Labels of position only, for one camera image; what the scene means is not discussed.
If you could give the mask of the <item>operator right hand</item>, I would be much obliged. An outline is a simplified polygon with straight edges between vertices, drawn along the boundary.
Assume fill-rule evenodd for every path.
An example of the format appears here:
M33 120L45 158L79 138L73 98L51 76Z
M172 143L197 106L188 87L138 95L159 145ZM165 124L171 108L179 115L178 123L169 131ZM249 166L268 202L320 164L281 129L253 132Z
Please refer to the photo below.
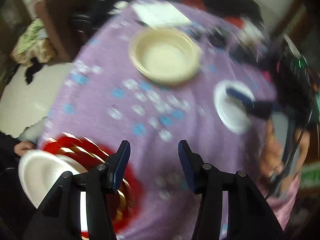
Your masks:
M280 174L284 168L282 162L283 147L276 140L276 136L273 131L273 122L269 119L266 123L265 130L265 142L259 158L259 169L261 178L259 179L258 186L261 190L267 189L268 179L273 174ZM298 164L296 166L296 175L287 176L283 179L281 189L283 191L289 191L292 187L299 187L300 183L300 171L306 156L308 154L310 145L310 132L304 132L301 141L299 143L300 152Z

